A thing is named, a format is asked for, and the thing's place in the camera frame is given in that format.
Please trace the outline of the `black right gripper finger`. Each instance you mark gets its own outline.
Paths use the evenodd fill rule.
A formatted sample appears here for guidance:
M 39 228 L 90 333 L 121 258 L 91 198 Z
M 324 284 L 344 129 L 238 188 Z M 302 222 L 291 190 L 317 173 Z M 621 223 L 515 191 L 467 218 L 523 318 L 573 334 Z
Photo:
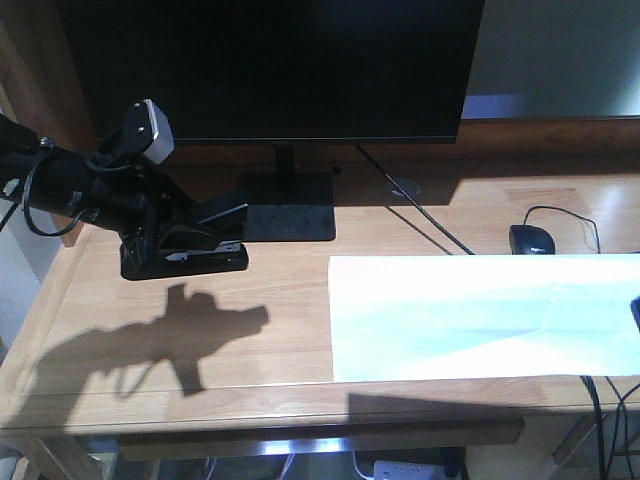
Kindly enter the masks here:
M 632 312 L 637 328 L 640 329 L 640 297 L 636 297 L 631 301 L 630 310 Z

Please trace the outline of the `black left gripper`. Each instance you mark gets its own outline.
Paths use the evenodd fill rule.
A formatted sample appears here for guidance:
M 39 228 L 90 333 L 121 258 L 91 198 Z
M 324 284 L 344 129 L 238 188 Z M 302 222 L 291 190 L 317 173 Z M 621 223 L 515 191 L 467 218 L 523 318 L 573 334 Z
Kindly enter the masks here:
M 197 203 L 141 151 L 102 145 L 89 165 L 100 210 L 94 224 L 119 234 L 123 265 L 182 265 L 200 248 Z

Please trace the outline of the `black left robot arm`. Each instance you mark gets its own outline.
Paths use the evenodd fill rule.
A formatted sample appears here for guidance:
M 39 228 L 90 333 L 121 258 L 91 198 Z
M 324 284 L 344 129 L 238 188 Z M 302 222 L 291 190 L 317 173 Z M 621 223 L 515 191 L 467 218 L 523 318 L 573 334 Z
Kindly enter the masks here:
M 172 150 L 167 118 L 148 101 L 131 107 L 93 153 L 65 150 L 2 117 L 1 197 L 22 208 L 39 236 L 48 233 L 36 226 L 34 209 L 69 219 L 60 236 L 79 223 L 117 233 L 127 279 L 171 276 L 190 252 L 219 242 L 197 217 L 197 202 L 157 170 Z

